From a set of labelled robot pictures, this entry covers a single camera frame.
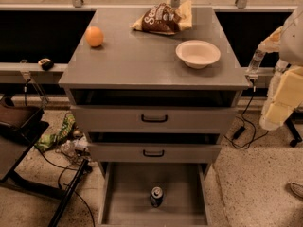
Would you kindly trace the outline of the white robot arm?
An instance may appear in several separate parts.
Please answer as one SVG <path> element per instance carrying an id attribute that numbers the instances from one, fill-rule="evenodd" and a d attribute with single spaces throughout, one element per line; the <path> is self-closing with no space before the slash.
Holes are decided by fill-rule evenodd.
<path id="1" fill-rule="evenodd" d="M 303 102 L 303 6 L 298 6 L 284 25 L 263 40 L 258 49 L 279 54 L 278 68 L 291 67 L 285 72 L 275 71 L 267 93 L 259 124 L 267 131 L 281 127 Z"/>

